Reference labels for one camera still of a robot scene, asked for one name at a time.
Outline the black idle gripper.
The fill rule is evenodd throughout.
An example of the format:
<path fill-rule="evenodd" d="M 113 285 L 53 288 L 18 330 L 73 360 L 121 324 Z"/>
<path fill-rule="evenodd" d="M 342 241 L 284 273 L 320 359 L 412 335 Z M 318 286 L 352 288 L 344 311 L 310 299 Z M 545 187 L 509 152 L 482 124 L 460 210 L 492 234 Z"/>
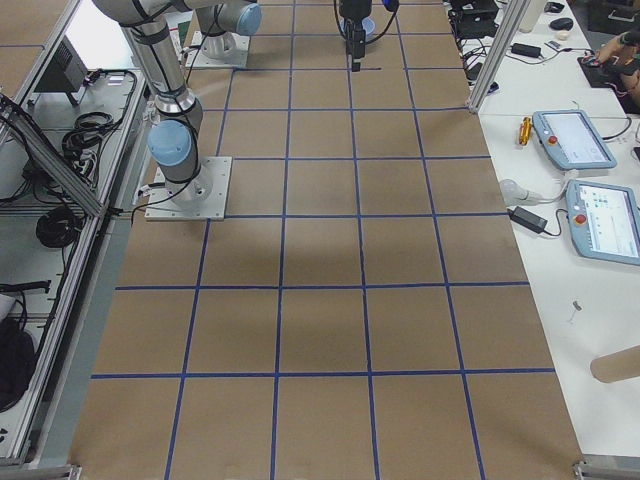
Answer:
<path fill-rule="evenodd" d="M 396 13 L 400 6 L 398 0 L 382 0 L 381 3 L 391 13 Z M 361 60 L 365 56 L 366 31 L 361 20 L 371 14 L 372 5 L 372 0 L 339 0 L 337 2 L 338 14 L 346 19 L 346 52 L 352 72 L 360 71 Z"/>

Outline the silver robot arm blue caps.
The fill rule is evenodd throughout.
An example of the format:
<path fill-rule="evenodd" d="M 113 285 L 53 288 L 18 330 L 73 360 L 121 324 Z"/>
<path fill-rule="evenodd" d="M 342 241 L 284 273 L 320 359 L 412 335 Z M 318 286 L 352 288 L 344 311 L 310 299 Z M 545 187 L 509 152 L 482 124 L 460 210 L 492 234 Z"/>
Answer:
<path fill-rule="evenodd" d="M 203 109 L 187 87 L 165 18 L 171 9 L 190 8 L 182 1 L 97 1 L 95 6 L 121 27 L 154 95 L 159 123 L 149 131 L 147 146 L 169 197 L 181 206 L 206 197 L 212 180 L 201 171 L 197 143 Z"/>

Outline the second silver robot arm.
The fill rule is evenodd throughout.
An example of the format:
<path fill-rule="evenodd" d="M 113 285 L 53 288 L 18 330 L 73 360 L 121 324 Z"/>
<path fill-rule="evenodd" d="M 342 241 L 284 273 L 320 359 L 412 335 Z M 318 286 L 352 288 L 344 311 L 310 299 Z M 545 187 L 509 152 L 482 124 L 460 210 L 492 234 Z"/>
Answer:
<path fill-rule="evenodd" d="M 333 15 L 339 35 L 345 42 L 346 57 L 352 72 L 359 72 L 366 47 L 381 39 L 395 20 L 400 3 L 383 1 L 391 18 L 377 35 L 368 33 L 365 22 L 370 20 L 371 1 L 333 1 Z M 231 63 L 225 57 L 233 56 L 236 39 L 255 35 L 262 21 L 261 6 L 257 1 L 225 1 L 197 9 L 196 19 L 200 27 L 200 41 L 183 50 L 184 65 L 188 72 L 196 66 L 200 53 L 223 67 Z"/>

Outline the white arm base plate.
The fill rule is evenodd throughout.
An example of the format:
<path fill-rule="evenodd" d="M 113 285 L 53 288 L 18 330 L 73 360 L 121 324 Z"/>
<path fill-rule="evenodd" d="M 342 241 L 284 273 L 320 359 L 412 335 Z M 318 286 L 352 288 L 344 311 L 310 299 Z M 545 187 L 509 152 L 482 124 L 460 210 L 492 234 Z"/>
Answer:
<path fill-rule="evenodd" d="M 166 185 L 164 174 L 157 167 L 154 181 L 165 185 L 151 190 L 151 206 L 146 208 L 145 218 L 149 221 L 223 221 L 231 171 L 232 158 L 229 156 L 202 157 L 199 174 L 185 190 L 170 199 L 181 186 L 173 183 Z"/>

